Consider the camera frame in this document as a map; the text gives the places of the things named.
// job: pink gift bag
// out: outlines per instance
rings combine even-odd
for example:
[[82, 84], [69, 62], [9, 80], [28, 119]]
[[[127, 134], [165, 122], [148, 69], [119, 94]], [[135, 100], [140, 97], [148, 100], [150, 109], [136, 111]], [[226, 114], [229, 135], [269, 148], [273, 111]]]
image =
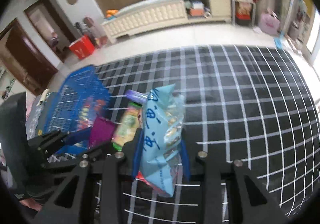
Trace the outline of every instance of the pink gift bag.
[[259, 21], [259, 28], [262, 32], [267, 33], [272, 36], [278, 35], [278, 28], [280, 26], [280, 21], [277, 19], [277, 16], [271, 10], [263, 12]]

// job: screw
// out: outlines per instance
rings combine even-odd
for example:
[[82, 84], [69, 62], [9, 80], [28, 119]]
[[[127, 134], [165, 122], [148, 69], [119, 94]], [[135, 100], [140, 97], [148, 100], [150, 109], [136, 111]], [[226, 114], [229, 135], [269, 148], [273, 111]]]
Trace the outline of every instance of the screw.
[[121, 159], [122, 157], [124, 157], [124, 153], [123, 153], [123, 152], [116, 152], [116, 153], [115, 153], [115, 157], [116, 157], [117, 159]]
[[79, 165], [80, 165], [80, 167], [81, 168], [86, 168], [87, 166], [88, 166], [88, 161], [86, 161], [86, 160], [82, 160], [80, 163], [79, 163]]
[[237, 166], [237, 167], [241, 167], [241, 166], [243, 165], [243, 162], [242, 162], [241, 160], [235, 160], [233, 163], [234, 163], [235, 166]]
[[200, 152], [198, 152], [198, 156], [199, 156], [200, 158], [206, 158], [207, 155], [208, 155], [208, 153], [205, 152], [205, 151], [200, 151]]

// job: blue snack bag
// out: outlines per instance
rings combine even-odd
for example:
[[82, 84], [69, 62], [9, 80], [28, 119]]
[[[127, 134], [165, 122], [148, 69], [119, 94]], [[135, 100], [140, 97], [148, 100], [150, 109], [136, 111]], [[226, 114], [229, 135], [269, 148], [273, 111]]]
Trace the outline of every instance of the blue snack bag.
[[184, 97], [175, 84], [152, 89], [143, 105], [144, 144], [140, 172], [161, 196], [173, 196], [177, 180]]

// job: red bag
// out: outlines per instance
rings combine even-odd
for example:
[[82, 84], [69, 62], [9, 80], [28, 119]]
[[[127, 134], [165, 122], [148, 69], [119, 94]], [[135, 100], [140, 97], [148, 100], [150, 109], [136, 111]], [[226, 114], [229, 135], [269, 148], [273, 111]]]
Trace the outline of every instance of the red bag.
[[80, 60], [90, 56], [94, 52], [94, 45], [90, 42], [89, 38], [84, 35], [78, 40], [74, 41], [69, 49], [76, 55]]

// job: white floor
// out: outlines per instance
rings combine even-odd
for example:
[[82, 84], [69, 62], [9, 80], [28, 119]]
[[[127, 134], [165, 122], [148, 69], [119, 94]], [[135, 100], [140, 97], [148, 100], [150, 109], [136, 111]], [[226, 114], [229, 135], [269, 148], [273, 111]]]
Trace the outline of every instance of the white floor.
[[[74, 70], [89, 64], [100, 65], [126, 57], [163, 49], [194, 45], [247, 45], [275, 47], [272, 36], [256, 33], [251, 28], [230, 24], [198, 24], [157, 30], [114, 45], [106, 45], [81, 61], [75, 55], [67, 58], [62, 68], [49, 84], [51, 91], [58, 91], [65, 77]], [[289, 48], [286, 50], [295, 60], [310, 89], [313, 100], [320, 99], [320, 81], [313, 68]]]

